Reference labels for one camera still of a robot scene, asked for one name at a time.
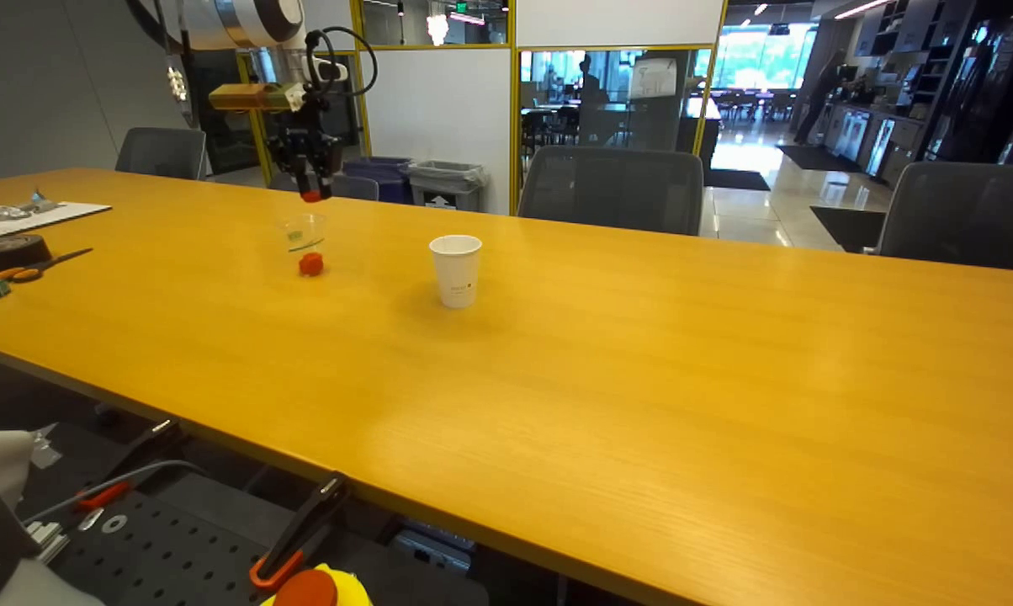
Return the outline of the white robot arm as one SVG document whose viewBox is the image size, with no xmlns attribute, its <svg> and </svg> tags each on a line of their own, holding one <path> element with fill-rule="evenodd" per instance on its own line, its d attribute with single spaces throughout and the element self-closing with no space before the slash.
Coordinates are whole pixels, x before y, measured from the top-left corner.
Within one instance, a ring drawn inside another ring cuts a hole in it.
<svg viewBox="0 0 1013 606">
<path fill-rule="evenodd" d="M 289 81 L 228 81 L 208 92 L 208 105 L 228 113 L 274 113 L 270 157 L 296 178 L 304 202 L 333 193 L 339 137 L 323 129 L 330 92 L 348 81 L 333 54 L 333 26 L 310 31 L 304 0 L 123 0 L 145 33 L 191 70 L 196 50 L 283 50 L 301 62 Z"/>
</svg>

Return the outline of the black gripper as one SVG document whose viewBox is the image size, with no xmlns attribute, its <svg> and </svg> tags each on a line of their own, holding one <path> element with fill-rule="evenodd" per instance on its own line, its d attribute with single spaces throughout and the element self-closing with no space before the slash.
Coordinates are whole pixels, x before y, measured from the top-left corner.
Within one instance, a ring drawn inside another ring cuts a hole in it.
<svg viewBox="0 0 1013 606">
<path fill-rule="evenodd" d="M 301 107 L 277 119 L 270 137 L 274 163 L 294 169 L 301 199 L 310 199 L 312 183 L 307 166 L 317 169 L 320 199 L 330 199 L 333 169 L 344 157 L 344 142 L 326 129 L 330 101 L 320 83 L 301 86 Z"/>
</svg>

